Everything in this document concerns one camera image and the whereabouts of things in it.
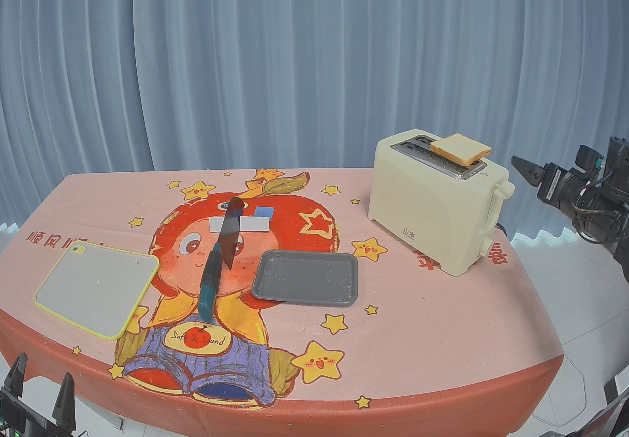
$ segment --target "table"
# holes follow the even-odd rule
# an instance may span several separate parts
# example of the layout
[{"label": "table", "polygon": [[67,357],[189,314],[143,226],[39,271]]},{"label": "table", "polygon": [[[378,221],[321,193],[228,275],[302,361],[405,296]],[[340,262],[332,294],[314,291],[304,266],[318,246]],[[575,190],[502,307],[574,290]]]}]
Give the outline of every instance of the table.
[{"label": "table", "polygon": [[[507,238],[457,278],[367,220],[370,169],[205,170],[71,175],[0,256],[0,351],[29,356],[27,377],[60,383],[122,417],[201,436],[504,436],[531,415],[563,351]],[[238,194],[242,233],[223,272],[218,322],[195,336],[208,218]],[[106,341],[35,306],[75,239],[153,253],[161,268],[127,331]],[[272,248],[348,252],[359,261],[347,308],[254,298]]]}]

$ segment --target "toaster slot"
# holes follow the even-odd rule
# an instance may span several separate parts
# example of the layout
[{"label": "toaster slot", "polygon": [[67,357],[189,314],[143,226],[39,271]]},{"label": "toaster slot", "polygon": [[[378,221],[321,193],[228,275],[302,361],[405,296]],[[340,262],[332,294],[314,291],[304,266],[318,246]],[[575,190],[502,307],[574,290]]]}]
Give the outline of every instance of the toaster slot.
[{"label": "toaster slot", "polygon": [[434,141],[435,140],[433,138],[421,134],[410,140],[396,143],[391,147],[409,158],[413,158],[420,163],[424,163],[425,165],[445,173],[446,175],[450,175],[454,179],[460,181],[468,179],[487,166],[487,163],[478,160],[470,166],[465,167],[454,163],[443,156],[439,156],[439,154],[435,154],[432,150],[430,150],[430,144]]}]

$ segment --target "curtain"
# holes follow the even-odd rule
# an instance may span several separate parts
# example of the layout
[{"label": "curtain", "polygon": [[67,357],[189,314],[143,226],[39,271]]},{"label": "curtain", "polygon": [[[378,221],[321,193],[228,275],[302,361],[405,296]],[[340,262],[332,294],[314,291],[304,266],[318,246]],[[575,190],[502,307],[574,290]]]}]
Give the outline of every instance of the curtain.
[{"label": "curtain", "polygon": [[407,129],[492,147],[501,222],[569,223],[512,155],[629,136],[629,0],[0,0],[0,219],[67,174],[373,165]]}]

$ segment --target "blue sticky note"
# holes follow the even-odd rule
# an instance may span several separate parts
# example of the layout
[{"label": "blue sticky note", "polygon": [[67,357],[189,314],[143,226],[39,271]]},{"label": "blue sticky note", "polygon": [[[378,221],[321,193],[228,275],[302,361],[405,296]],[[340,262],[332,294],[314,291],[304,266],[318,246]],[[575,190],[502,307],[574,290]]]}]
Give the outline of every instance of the blue sticky note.
[{"label": "blue sticky note", "polygon": [[274,211],[275,208],[272,206],[256,206],[254,217],[268,217],[269,220],[271,220],[273,218]]}]

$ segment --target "cartoon girl face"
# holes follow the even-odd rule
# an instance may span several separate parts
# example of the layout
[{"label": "cartoon girl face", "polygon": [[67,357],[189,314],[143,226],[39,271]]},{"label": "cartoon girl face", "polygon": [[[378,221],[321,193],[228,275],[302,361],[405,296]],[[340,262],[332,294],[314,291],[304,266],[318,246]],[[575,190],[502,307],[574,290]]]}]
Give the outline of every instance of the cartoon girl face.
[{"label": "cartoon girl face", "polygon": [[[172,248],[160,256],[160,276],[167,285],[188,295],[199,295],[200,278],[218,233],[210,233],[209,219],[193,222],[181,232]],[[232,269],[223,265],[218,295],[247,291],[253,284],[260,257],[278,248],[271,230],[240,233]]]}]

